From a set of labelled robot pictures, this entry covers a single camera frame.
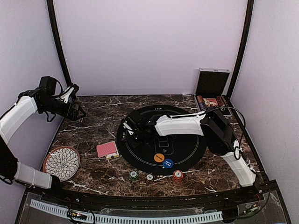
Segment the orange big blind button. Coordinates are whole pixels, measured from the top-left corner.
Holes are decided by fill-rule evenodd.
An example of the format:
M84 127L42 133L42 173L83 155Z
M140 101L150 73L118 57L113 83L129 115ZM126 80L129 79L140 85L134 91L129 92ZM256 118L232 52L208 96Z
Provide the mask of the orange big blind button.
M158 163L161 163L165 160L165 156L161 153L157 153L154 155L154 161L155 162L158 162Z

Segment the blue small blind button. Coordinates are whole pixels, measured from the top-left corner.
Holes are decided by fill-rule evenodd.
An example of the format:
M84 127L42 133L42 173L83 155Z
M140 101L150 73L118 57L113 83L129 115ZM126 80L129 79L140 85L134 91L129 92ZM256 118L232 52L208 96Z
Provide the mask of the blue small blind button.
M165 159L163 161L163 167L164 168L172 168L174 165L173 161L171 159Z

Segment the red poker chip stack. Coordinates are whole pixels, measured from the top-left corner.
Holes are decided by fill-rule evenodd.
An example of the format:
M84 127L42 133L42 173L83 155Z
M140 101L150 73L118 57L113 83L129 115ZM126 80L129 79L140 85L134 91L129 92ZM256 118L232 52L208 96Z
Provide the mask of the red poker chip stack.
M181 170L175 170L172 175L172 180L175 184L182 182L184 173Z

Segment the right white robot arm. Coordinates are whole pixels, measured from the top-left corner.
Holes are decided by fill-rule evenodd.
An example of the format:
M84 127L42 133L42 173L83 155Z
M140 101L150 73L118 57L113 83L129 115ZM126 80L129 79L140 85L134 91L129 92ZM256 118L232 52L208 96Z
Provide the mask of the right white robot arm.
M237 138L232 126L221 113L219 107L183 115L153 115L147 119L135 112L122 121L128 131L127 141L141 143L154 135L195 134L206 139L209 151L220 156L230 166L238 178L242 189L238 198L249 202L259 189L259 176L244 154L241 139Z

